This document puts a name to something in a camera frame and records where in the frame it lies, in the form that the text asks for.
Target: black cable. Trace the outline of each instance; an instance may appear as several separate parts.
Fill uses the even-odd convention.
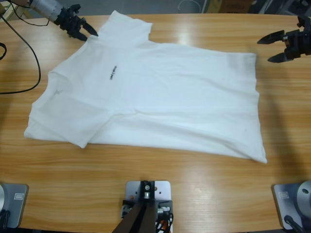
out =
[[[24,7],[24,8],[30,8],[29,6],[22,6],[22,5],[18,5],[15,2],[12,2],[11,0],[7,0],[9,3],[14,3],[16,6],[20,6],[20,7]]]
[[[33,26],[37,26],[37,27],[46,27],[46,26],[48,26],[48,24],[49,24],[49,20],[48,20],[48,23],[47,24],[44,24],[44,25],[37,25],[37,24],[32,24],[32,23],[29,23],[29,22],[27,22],[27,21],[25,21],[24,19],[22,19],[18,14],[17,14],[17,12],[16,12],[16,10],[15,10],[15,7],[12,5],[12,7],[13,7],[13,11],[14,11],[14,13],[15,13],[15,15],[21,20],[21,21],[23,21],[23,22],[25,22],[25,23],[27,23],[27,24],[29,24],[29,25],[33,25]]]
[[[8,21],[6,21],[6,19],[0,14],[0,17],[3,19],[3,21],[16,33],[16,35],[18,35],[18,37],[25,42],[25,44],[30,48],[30,50],[33,52],[34,56],[35,56],[35,60],[37,62],[37,65],[38,65],[38,72],[39,72],[39,78],[38,78],[38,81],[37,83],[29,88],[29,89],[26,89],[26,90],[22,90],[22,91],[11,91],[11,92],[0,92],[0,95],[8,95],[8,94],[17,94],[17,93],[22,93],[22,92],[27,92],[27,91],[31,91],[33,89],[35,89],[40,81],[41,81],[41,68],[40,68],[40,64],[39,64],[39,61],[38,61],[38,58],[37,58],[37,55],[35,53],[35,51],[33,50],[33,48],[30,46],[30,44],[28,44],[28,42],[20,35],[18,34],[18,32],[11,26],[11,24],[8,23]]]

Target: floor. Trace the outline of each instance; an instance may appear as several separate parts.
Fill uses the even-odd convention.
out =
[[[81,16],[122,14],[186,14],[201,13],[205,0],[58,0],[64,6],[80,4]],[[40,15],[31,12],[33,17]]]

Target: wire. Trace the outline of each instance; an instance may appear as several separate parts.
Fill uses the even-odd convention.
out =
[[[192,1],[192,2],[194,2],[195,4],[197,4],[198,7],[199,7],[199,13],[202,12],[202,8],[201,8],[200,4],[199,4],[197,1],[195,1],[195,0],[182,0],[182,1],[178,4],[178,6],[177,6],[178,11],[180,11],[180,6],[181,6],[181,4],[184,3],[184,2],[186,2],[186,1]]]
[[[29,25],[33,25],[33,26],[37,26],[37,27],[46,27],[46,26],[48,26],[48,24],[49,24],[49,20],[48,20],[48,23],[47,24],[44,24],[44,25],[37,25],[37,24],[32,24],[32,23],[29,23],[29,22],[27,22],[27,21],[25,21],[24,19],[22,19],[18,14],[17,14],[17,12],[16,12],[16,10],[15,10],[15,7],[12,5],[12,7],[13,7],[13,11],[14,11],[14,13],[15,13],[15,15],[21,20],[21,21],[23,21],[23,22],[25,22],[25,23],[27,23],[27,24],[29,24]]]
[[[264,14],[267,12],[268,7],[271,5],[272,1],[273,1],[273,0],[269,0],[269,1],[267,2],[266,7],[264,8],[264,12],[263,12]]]
[[[18,37],[25,42],[25,44],[30,48],[30,50],[33,52],[34,56],[35,56],[35,60],[37,62],[37,65],[38,65],[38,72],[39,72],[39,77],[38,77],[38,81],[37,83],[29,88],[29,89],[26,89],[26,90],[22,90],[22,91],[11,91],[11,92],[0,92],[0,95],[8,95],[8,94],[17,94],[17,93],[22,93],[22,92],[27,92],[27,91],[31,91],[33,89],[35,89],[40,81],[41,81],[41,68],[40,68],[40,64],[39,64],[39,61],[38,61],[38,58],[37,58],[37,55],[35,53],[35,51],[33,50],[33,48],[30,46],[30,44],[28,44],[28,42],[20,35],[18,34],[18,32],[11,26],[11,24],[8,23],[8,21],[6,21],[6,19],[0,14],[0,17],[3,19],[3,21],[16,33],[16,35],[18,35]]]
[[[24,7],[24,8],[30,8],[29,6],[22,6],[22,5],[18,5],[15,2],[12,2],[11,0],[7,0],[9,3],[14,3],[16,6],[20,6],[20,7]]]

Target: white t-shirt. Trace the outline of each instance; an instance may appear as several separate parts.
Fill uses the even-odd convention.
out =
[[[113,12],[49,73],[25,137],[192,150],[266,163],[253,53],[149,41],[151,23]]]

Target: small logo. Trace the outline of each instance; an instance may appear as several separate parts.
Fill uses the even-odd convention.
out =
[[[288,195],[288,192],[279,192],[279,193],[278,193],[278,196],[279,196],[281,199],[288,199],[288,198],[290,198],[290,196]]]
[[[24,194],[23,193],[15,193],[14,200],[24,200]]]
[[[113,76],[116,74],[116,69],[117,69],[117,66],[115,66],[115,67],[113,68],[112,73],[111,73],[111,75],[110,75],[110,80],[112,80],[112,79],[113,79]]]

